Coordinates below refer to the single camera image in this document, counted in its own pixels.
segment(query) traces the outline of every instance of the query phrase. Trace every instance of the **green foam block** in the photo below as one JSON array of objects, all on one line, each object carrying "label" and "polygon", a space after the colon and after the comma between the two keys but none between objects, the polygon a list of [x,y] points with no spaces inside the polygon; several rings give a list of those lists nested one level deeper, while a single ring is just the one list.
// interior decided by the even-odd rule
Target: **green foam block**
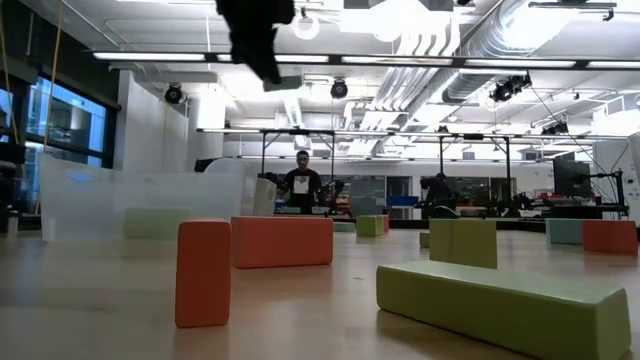
[{"label": "green foam block", "polygon": [[619,360],[624,289],[578,279],[416,261],[379,266],[378,306],[541,359]]},{"label": "green foam block", "polygon": [[356,218],[358,236],[378,236],[384,233],[382,216],[358,216]]},{"label": "green foam block", "polygon": [[342,223],[342,222],[333,222],[333,231],[335,232],[355,232],[356,224],[354,223]]},{"label": "green foam block", "polygon": [[495,221],[431,219],[429,232],[431,260],[498,268]]},{"label": "green foam block", "polygon": [[429,233],[420,233],[420,247],[429,248]]},{"label": "green foam block", "polygon": [[129,208],[124,211],[125,239],[176,240],[189,209]]}]

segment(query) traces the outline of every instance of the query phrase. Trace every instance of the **foam block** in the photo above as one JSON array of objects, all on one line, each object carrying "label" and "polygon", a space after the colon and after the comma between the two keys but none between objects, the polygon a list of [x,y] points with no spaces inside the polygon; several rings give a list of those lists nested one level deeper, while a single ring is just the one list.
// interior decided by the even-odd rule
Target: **foam block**
[{"label": "foam block", "polygon": [[333,231],[334,232],[355,232],[356,224],[354,223],[343,223],[343,222],[333,222]]},{"label": "foam block", "polygon": [[546,219],[547,243],[582,245],[582,219]]},{"label": "foam block", "polygon": [[420,247],[429,248],[429,233],[420,233]]},{"label": "foam block", "polygon": [[189,220],[191,210],[169,208],[128,208],[124,211],[125,239],[170,239],[178,236],[178,227]]},{"label": "foam block", "polygon": [[178,234],[175,322],[179,328],[224,325],[231,299],[231,226],[188,221]]},{"label": "foam block", "polygon": [[429,232],[431,260],[498,268],[495,221],[431,219]]},{"label": "foam block", "polygon": [[384,233],[382,216],[358,216],[356,218],[358,236],[378,236]]},{"label": "foam block", "polygon": [[389,232],[389,215],[382,215],[382,230],[385,233]]},{"label": "foam block", "polygon": [[635,221],[585,220],[583,248],[586,251],[638,256]]},{"label": "foam block", "polygon": [[328,265],[333,220],[312,217],[234,217],[232,263],[240,269]]},{"label": "foam block", "polygon": [[616,360],[631,344],[624,289],[417,261],[380,266],[380,308],[540,359]]}]

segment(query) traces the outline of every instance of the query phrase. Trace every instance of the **person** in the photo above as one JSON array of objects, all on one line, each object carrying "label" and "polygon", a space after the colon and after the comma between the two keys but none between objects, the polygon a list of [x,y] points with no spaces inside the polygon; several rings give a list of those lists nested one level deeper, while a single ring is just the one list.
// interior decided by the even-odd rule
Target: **person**
[{"label": "person", "polygon": [[451,189],[446,182],[447,177],[443,173],[438,173],[435,177],[420,180],[422,190],[429,189],[426,203],[433,201],[448,200],[451,197]]},{"label": "person", "polygon": [[308,168],[309,153],[302,150],[296,154],[298,168],[289,171],[285,183],[289,189],[290,207],[300,208],[301,214],[312,214],[314,194],[322,187],[320,175]]}]

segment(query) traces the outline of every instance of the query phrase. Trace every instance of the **teal foam block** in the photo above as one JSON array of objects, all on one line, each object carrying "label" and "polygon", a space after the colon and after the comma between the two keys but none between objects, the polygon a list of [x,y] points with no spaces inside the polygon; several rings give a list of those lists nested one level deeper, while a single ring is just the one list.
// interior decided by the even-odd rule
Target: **teal foam block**
[{"label": "teal foam block", "polygon": [[582,245],[582,219],[546,219],[547,243]]},{"label": "teal foam block", "polygon": [[334,232],[355,232],[356,224],[354,223],[343,223],[343,222],[333,222],[333,231]]}]

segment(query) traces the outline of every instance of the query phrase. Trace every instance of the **white wall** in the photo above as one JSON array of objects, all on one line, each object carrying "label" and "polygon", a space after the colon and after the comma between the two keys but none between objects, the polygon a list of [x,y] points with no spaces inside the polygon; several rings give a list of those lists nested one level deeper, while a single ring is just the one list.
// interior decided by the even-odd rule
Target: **white wall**
[{"label": "white wall", "polygon": [[188,119],[136,83],[131,71],[120,72],[118,102],[114,168],[185,171]]}]

